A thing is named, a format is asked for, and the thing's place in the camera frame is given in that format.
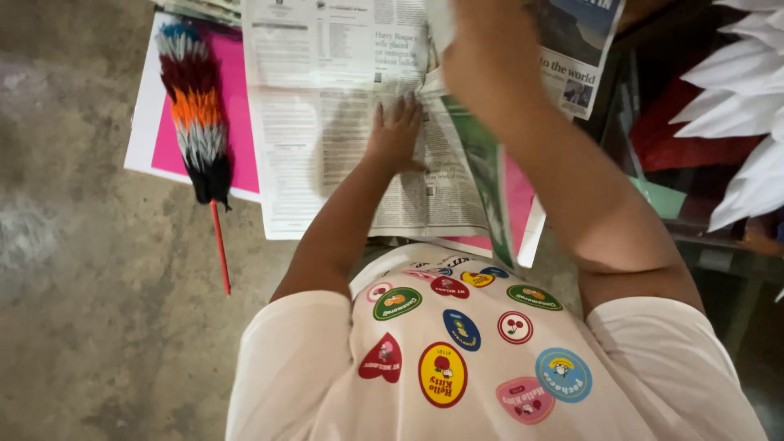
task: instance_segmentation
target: person's right hand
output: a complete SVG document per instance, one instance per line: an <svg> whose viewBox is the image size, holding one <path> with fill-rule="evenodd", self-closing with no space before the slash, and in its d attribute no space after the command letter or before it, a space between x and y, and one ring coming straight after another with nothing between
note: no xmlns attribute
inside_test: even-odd
<svg viewBox="0 0 784 441"><path fill-rule="evenodd" d="M448 91L502 141L510 125L552 109L537 31L520 0L452 0L456 36L442 63Z"/></svg>

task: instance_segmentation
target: t-shirt sleeve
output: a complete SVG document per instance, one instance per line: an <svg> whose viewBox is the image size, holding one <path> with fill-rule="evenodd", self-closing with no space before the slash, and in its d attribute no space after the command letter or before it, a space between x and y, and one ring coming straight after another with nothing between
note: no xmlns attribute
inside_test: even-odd
<svg viewBox="0 0 784 441"><path fill-rule="evenodd" d="M678 439L766 439L708 319L658 297L596 307L586 324L650 426Z"/></svg>
<svg viewBox="0 0 784 441"><path fill-rule="evenodd" d="M351 365L347 298L283 297L242 334L226 439L303 439L333 381Z"/></svg>

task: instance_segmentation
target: concrete floor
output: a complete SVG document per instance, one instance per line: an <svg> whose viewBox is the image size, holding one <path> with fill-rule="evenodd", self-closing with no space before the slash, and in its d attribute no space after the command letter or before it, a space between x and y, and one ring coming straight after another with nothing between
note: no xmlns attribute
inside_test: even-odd
<svg viewBox="0 0 784 441"><path fill-rule="evenodd" d="M295 242L122 169L146 0L0 0L0 439L220 439L238 340ZM549 231L532 281L572 307Z"/></svg>

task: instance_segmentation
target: yellow oval patch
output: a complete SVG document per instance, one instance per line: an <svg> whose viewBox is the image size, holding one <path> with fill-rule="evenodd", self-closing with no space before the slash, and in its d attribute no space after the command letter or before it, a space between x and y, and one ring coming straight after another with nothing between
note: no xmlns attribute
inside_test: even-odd
<svg viewBox="0 0 784 441"><path fill-rule="evenodd" d="M464 282L467 282L472 286L476 286L477 288L487 286L491 284L493 280L495 280L494 275L481 274L479 272L464 272L460 275L460 278Z"/></svg>
<svg viewBox="0 0 784 441"><path fill-rule="evenodd" d="M419 386L436 407L457 404L468 385L468 369L463 356L451 344L438 341L419 357Z"/></svg>

